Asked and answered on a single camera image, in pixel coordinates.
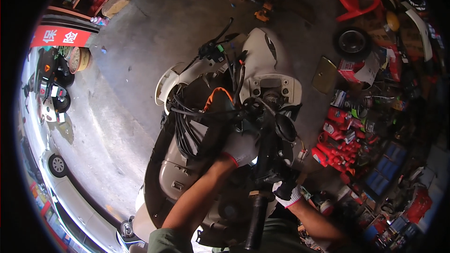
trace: scooter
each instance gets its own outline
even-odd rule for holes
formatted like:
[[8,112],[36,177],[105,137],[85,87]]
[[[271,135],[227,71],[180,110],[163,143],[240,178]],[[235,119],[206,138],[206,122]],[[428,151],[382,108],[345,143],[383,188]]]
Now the scooter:
[[273,183],[283,182],[275,195],[286,200],[296,187],[299,171],[292,166],[301,145],[293,122],[301,83],[269,29],[232,33],[218,42],[232,22],[188,65],[173,66],[158,82],[155,102],[166,117],[136,203],[132,230],[141,240],[162,226],[177,199],[211,166],[230,130],[256,133],[258,157],[231,174],[201,224],[199,244],[223,248],[245,242],[245,248],[258,249],[264,221],[276,205]]
[[44,61],[44,49],[40,49],[40,58],[35,73],[35,88],[39,97],[41,112],[48,122],[64,122],[64,113],[69,109],[71,99],[65,89],[73,83],[67,62],[58,57]]

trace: handlebar grip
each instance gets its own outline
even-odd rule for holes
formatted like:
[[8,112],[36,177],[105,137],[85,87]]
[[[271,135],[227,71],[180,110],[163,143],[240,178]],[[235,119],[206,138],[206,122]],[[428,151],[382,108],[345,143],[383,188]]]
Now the handlebar grip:
[[257,195],[253,198],[253,214],[244,247],[246,250],[259,250],[261,246],[268,204],[269,200],[263,195]]

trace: red sign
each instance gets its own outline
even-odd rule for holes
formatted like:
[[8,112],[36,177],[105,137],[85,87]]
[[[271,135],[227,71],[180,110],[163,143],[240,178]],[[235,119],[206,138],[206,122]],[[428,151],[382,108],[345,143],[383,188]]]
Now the red sign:
[[90,32],[54,25],[40,25],[31,40],[30,47],[36,46],[75,46],[84,47]]

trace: concrete floor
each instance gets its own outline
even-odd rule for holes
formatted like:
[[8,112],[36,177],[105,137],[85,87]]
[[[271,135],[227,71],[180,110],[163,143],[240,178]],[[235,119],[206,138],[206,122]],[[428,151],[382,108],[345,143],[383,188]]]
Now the concrete floor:
[[[296,128],[310,149],[332,97],[315,90],[311,81],[321,56],[339,62],[331,43],[339,14],[337,0],[303,1],[315,11],[314,25],[288,11],[275,13],[264,25],[254,19],[257,8],[252,3],[233,8],[229,0],[132,0],[102,28],[90,48],[94,64],[77,73],[69,89],[76,97],[68,112],[72,143],[63,137],[64,130],[53,131],[81,186],[117,220],[134,215],[135,198],[160,131],[162,107],[154,102],[156,83],[172,65],[189,62],[229,17],[235,19],[230,33],[269,27],[281,37],[303,86]],[[311,156],[307,158],[307,172],[321,169]],[[314,173],[318,183],[312,185],[327,187],[320,182],[330,174],[335,174],[332,167]]]

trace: white work glove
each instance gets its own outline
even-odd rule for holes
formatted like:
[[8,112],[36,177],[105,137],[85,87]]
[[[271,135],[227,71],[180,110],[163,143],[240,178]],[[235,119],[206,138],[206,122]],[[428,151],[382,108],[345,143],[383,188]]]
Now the white work glove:
[[[274,183],[274,186],[272,187],[272,192],[276,191],[281,186],[281,181]],[[275,199],[284,206],[284,208],[288,208],[289,206],[293,205],[297,201],[301,199],[301,194],[298,192],[298,186],[296,186],[292,190],[291,199],[290,200],[282,200],[278,196],[275,196]]]
[[258,156],[256,137],[250,133],[232,132],[222,149],[222,155],[228,156],[237,167],[249,164]]

